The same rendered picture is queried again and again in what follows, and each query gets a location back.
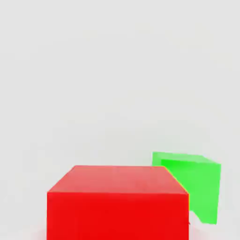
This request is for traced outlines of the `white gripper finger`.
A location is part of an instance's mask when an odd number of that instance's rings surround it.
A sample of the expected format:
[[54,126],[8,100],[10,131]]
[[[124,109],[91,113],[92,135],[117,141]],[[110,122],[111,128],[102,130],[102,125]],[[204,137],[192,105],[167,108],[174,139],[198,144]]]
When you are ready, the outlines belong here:
[[193,212],[189,212],[189,240],[210,240],[212,225],[204,224]]

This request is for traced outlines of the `small red cube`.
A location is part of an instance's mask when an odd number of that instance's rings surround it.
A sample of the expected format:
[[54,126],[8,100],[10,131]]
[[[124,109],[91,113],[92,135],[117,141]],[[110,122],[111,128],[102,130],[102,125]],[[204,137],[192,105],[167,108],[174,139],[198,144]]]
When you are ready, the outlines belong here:
[[189,194],[162,166],[78,165],[47,193],[46,240],[189,240]]

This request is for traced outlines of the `small green cube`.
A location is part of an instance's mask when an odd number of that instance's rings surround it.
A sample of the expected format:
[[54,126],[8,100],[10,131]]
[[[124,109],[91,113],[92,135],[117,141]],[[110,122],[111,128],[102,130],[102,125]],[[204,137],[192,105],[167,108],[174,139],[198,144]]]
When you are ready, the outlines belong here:
[[217,223],[220,163],[202,155],[153,152],[152,165],[164,166],[188,191],[189,208],[202,223]]

